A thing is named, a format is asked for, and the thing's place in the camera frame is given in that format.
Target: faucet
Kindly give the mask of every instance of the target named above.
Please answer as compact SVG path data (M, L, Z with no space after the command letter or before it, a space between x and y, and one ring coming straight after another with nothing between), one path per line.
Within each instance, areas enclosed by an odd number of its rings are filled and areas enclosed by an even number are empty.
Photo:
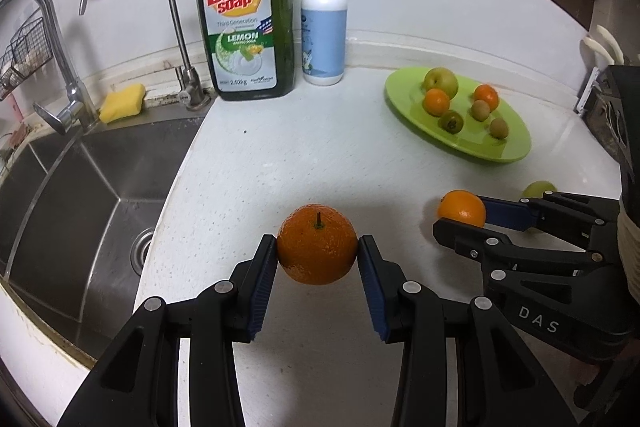
M12 0L0 0L0 8ZM53 0L34 0L42 12L44 31L51 46L53 56L65 80L66 95L69 99L67 106L57 115L37 103L33 103L35 112L47 122L55 131L66 134L76 120L87 130L98 121L98 113L91 101L86 86L82 83L76 70L68 58L66 47L60 35L60 26L53 7Z
M78 13L84 15L88 0L80 0L80 9ZM178 47L182 55L183 67L175 68L175 73L180 83L180 93L178 99L187 109L198 110L207 105L211 101L208 94L202 90L200 77L196 68L191 66L189 55L187 54L187 46L184 43L184 35L182 34L182 26L180 25L180 16L178 15L178 6L175 0L169 0L169 8L171 9L171 17L174 21L175 36L178 39Z

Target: white countertop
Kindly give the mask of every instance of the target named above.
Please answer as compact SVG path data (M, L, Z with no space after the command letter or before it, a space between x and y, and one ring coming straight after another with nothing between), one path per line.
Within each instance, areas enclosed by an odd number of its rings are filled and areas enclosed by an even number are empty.
M469 301L482 293L479 264L431 235L441 195L465 188L516 200L530 182L546 179L568 192L619 197L617 163L571 111L502 92L527 123L532 150L515 164L488 164L399 120L383 97L389 73L354 68L332 87L299 82L283 98L216 100L162 211L136 307L153 295L193 298L227 279L254 255L262 234L276 234L309 202L337 208L358 235L372 234L408 278L441 297ZM521 245L558 244L543 234L511 237ZM569 358L534 339L530 345L569 396ZM188 341L182 347L178 413L185 422ZM401 351L374 333L356 268L324 287L301 285L278 269L262 331L249 345L234 344L246 423L386 427Z

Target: yellow sponge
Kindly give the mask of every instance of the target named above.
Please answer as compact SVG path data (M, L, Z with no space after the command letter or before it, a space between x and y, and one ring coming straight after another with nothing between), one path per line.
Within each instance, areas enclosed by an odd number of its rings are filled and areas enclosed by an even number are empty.
M142 109L146 89L142 84L133 84L118 92L110 92L100 109L100 120L110 123L126 116L135 116Z

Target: bottle label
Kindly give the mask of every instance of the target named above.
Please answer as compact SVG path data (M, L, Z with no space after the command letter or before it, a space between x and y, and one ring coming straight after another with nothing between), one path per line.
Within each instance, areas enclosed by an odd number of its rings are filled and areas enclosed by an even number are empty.
M204 13L218 88L274 87L271 0L204 0Z
M344 73L347 10L302 10L302 70L327 78Z

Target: stainless steel sink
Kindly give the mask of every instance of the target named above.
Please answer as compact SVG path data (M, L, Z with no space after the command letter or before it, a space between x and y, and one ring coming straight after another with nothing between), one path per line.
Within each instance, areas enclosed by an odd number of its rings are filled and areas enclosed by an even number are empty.
M4 278L92 357L131 315L153 229L204 115L170 105L34 140L0 187Z

